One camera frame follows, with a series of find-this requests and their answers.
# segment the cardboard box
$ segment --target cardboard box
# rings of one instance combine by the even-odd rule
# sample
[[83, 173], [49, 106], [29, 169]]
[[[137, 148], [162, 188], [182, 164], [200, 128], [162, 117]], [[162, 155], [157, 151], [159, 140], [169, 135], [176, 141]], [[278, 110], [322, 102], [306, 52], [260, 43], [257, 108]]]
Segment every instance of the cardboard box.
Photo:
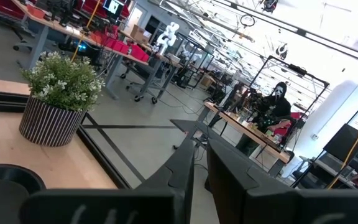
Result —
[[151, 33], [147, 32], [143, 28], [140, 28], [138, 25], [134, 25], [131, 32], [131, 37], [142, 44], [147, 44], [151, 36]]

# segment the ghost mask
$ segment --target ghost mask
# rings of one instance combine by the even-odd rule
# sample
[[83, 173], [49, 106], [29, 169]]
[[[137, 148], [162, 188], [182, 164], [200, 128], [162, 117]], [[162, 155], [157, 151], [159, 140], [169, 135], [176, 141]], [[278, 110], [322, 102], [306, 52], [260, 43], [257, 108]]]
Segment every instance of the ghost mask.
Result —
[[284, 88], [281, 86], [277, 86], [274, 89], [274, 96], [276, 96], [276, 99], [280, 98], [283, 95]]

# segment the potted plant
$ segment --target potted plant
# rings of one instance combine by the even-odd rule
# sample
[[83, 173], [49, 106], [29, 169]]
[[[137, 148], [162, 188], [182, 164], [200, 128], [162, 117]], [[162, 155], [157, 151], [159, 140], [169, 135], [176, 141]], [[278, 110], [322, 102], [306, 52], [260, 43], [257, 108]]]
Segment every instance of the potted plant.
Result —
[[22, 71], [31, 94], [19, 131], [33, 143], [64, 146], [96, 104], [104, 83], [87, 58], [72, 62], [58, 52], [40, 58], [32, 70]]

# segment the striped pot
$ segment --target striped pot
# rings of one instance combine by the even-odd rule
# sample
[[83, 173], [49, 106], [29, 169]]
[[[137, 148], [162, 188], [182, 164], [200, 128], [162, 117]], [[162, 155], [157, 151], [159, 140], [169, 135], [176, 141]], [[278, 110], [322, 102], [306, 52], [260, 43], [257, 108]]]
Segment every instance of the striped pot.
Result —
[[19, 131], [30, 142], [57, 147], [68, 144], [86, 112], [67, 111], [29, 96]]

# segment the computer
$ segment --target computer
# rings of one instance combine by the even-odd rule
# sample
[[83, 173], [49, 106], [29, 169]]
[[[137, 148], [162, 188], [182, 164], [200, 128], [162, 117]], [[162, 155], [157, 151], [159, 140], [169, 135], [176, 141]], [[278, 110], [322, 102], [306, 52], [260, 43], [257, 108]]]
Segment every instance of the computer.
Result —
[[120, 0], [106, 0], [103, 7], [108, 11], [110, 18], [117, 19], [121, 15], [124, 3], [120, 2]]
[[295, 190], [214, 139], [207, 160], [220, 224], [358, 223], [358, 190]]
[[[324, 150], [331, 155], [337, 157], [341, 161], [345, 161], [346, 157], [357, 141], [358, 130], [348, 124], [344, 124], [334, 137], [324, 146]], [[358, 172], [358, 143], [349, 156], [350, 166]]]

